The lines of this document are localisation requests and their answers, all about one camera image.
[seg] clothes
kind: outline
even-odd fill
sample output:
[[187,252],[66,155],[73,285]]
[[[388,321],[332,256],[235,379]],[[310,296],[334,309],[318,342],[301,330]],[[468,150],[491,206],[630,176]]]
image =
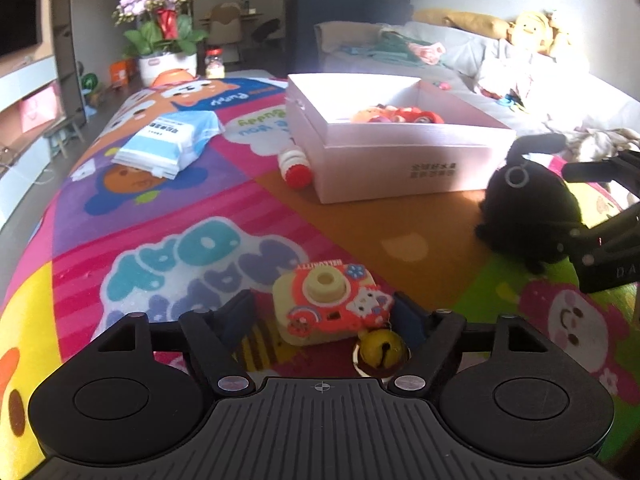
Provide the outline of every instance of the clothes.
[[436,65],[446,52],[441,43],[415,40],[386,29],[380,32],[380,40],[372,47],[342,46],[340,50],[352,56],[366,56],[379,62],[405,66]]
[[511,48],[500,40],[498,53],[487,51],[476,77],[475,92],[519,97],[522,107],[553,129],[572,130],[585,117],[584,74],[558,66],[549,58]]
[[[599,161],[616,155],[622,150],[640,152],[640,135],[629,128],[615,128],[613,130],[583,130],[558,131],[567,140],[567,150],[563,154],[569,162]],[[630,193],[617,182],[605,186],[612,197],[622,208],[627,208],[638,202],[638,197]]]

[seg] red bottle cap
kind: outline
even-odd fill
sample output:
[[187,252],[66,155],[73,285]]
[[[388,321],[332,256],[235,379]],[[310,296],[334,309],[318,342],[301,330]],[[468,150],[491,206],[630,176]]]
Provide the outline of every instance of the red bottle cap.
[[303,189],[314,179],[314,174],[303,164],[291,166],[284,176],[284,181],[291,189]]

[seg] flowering plant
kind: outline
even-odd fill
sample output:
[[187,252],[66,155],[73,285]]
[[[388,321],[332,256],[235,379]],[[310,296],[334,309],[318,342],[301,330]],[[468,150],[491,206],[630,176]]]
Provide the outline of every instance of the flowering plant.
[[156,56],[162,53],[196,53],[196,44],[207,37],[193,29],[191,0],[120,0],[113,17],[116,25],[140,18],[138,28],[125,31],[129,40],[126,57]]

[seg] green ball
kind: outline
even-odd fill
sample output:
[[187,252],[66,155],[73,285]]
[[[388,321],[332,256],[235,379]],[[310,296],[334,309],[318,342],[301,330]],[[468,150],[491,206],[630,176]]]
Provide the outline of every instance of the green ball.
[[84,74],[81,82],[84,90],[95,90],[98,86],[98,76],[93,73]]

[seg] colorful play mat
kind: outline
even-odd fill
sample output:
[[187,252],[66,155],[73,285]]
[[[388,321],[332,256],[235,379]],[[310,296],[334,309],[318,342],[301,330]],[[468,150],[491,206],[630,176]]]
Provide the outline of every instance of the colorful play mat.
[[[585,296],[572,266],[533,276],[474,236],[483,193],[321,205],[286,187],[276,154],[290,145],[285,83],[229,78],[145,89],[122,106],[47,209],[0,308],[0,478],[42,460],[26,407],[37,385],[129,312],[175,320],[254,291],[259,321],[236,353],[254,376],[355,376],[346,340],[294,348],[276,329],[271,285],[304,262],[364,264],[385,290],[472,322],[520,314],[576,359],[614,398],[601,459],[615,460],[640,427],[635,287]],[[159,114],[215,110],[225,124],[175,180],[111,163]],[[562,162],[549,159],[559,171]],[[572,185],[587,224],[615,214],[595,186]],[[164,356],[176,367],[179,356]]]

